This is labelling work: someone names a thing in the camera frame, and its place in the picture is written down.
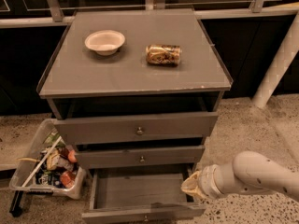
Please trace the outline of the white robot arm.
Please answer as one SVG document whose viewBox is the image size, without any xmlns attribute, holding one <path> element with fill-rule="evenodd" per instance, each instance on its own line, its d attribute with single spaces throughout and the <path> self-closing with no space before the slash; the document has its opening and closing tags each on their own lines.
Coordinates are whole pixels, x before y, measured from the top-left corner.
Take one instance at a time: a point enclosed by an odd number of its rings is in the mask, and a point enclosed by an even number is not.
<svg viewBox="0 0 299 224">
<path fill-rule="evenodd" d="M 228 163 L 195 171 L 182 183 L 181 190 L 198 200 L 277 192 L 298 202 L 299 174 L 260 153 L 244 151 Z"/>
</svg>

